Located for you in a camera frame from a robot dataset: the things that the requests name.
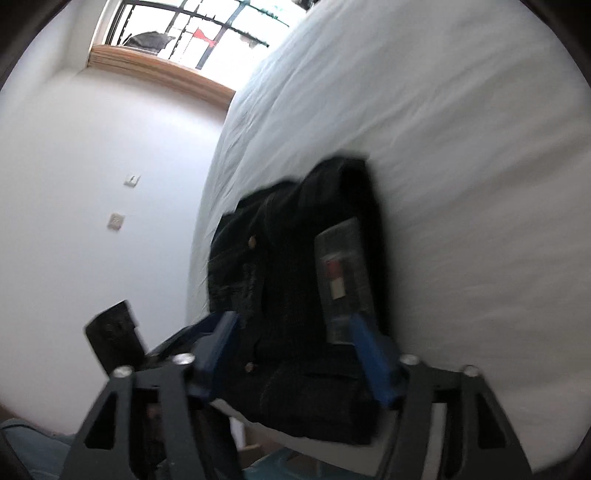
screw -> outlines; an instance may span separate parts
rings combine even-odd
[[[195,355],[192,353],[180,353],[173,357],[173,363],[176,365],[188,365],[195,361]]]
[[[463,373],[467,377],[475,378],[480,376],[480,369],[478,367],[475,367],[474,365],[466,365],[464,367]]]
[[[404,355],[400,355],[400,363],[413,366],[421,363],[421,359],[416,355],[412,355],[411,353],[405,353]]]
[[[113,376],[115,378],[125,378],[130,376],[133,372],[134,369],[129,365],[121,365],[121,367],[117,367],[113,370]]]

red flag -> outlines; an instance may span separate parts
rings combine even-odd
[[[195,30],[193,37],[198,38],[199,40],[205,40],[207,43],[209,43],[210,47],[215,47],[216,43],[217,43],[215,40],[211,40],[210,38],[207,38],[205,36],[205,33],[203,33],[203,30],[201,30],[201,28],[198,28],[197,30]]]

blue fabric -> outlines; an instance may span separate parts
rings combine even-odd
[[[35,480],[57,480],[74,436],[44,432],[22,420],[8,420],[0,430]]]

white bed sheet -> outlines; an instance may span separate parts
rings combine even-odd
[[[335,151],[369,158],[404,350],[479,365],[535,468],[574,451],[591,424],[591,89],[558,39],[518,0],[323,0],[230,107],[189,322],[221,215]],[[375,471],[378,455],[319,445]]]

window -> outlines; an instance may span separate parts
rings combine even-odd
[[[305,14],[291,0],[123,0],[106,43],[148,50],[239,89]]]

